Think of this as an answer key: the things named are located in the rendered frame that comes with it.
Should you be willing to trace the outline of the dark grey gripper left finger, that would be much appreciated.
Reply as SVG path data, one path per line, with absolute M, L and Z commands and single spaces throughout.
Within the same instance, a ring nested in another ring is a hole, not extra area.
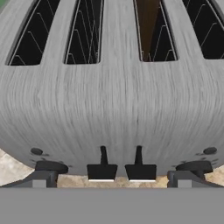
M 56 171 L 34 171 L 24 179 L 3 185 L 3 187 L 47 188 L 57 186 Z

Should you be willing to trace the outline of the black toaster knob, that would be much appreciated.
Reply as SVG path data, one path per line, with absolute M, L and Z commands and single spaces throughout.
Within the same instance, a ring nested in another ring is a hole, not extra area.
M 190 161 L 184 164 L 179 164 L 176 167 L 177 171 L 190 171 L 196 172 L 201 174 L 210 173 L 213 171 L 212 164 L 209 161 L 205 160 L 197 160 L 197 161 Z
M 38 161 L 35 165 L 36 171 L 56 171 L 58 174 L 68 173 L 68 167 L 55 161 Z

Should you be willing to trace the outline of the grey four-slot toaster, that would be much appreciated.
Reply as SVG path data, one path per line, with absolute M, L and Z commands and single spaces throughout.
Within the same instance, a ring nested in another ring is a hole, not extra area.
M 0 9 L 0 149 L 34 166 L 64 163 L 73 175 L 106 156 L 119 175 L 141 154 L 164 175 L 182 162 L 224 165 L 224 59 L 203 57 L 182 0 L 164 0 L 177 51 L 139 59 L 133 0 L 104 0 L 101 60 L 63 59 L 77 0 L 60 0 L 41 62 L 9 59 L 35 0 Z

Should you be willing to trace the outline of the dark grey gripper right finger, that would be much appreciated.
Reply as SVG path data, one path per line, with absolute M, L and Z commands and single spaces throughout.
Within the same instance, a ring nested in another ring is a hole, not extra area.
M 191 171 L 169 171 L 167 173 L 167 187 L 194 188 L 194 187 L 221 187 L 221 185 L 209 182 L 198 177 Z

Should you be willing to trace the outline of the brown bread slice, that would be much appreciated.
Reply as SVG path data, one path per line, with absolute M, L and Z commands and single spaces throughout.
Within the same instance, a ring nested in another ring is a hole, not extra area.
M 136 0 L 143 61 L 149 59 L 160 0 Z

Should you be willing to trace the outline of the black toaster lever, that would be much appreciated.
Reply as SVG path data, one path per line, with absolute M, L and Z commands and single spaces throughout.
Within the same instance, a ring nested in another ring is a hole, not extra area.
M 87 177 L 90 182 L 114 182 L 118 165 L 108 161 L 107 148 L 103 145 L 101 150 L 101 162 L 87 165 Z
M 130 182 L 155 182 L 157 177 L 157 166 L 155 164 L 143 163 L 143 147 L 136 147 L 135 163 L 126 164 L 125 170 Z

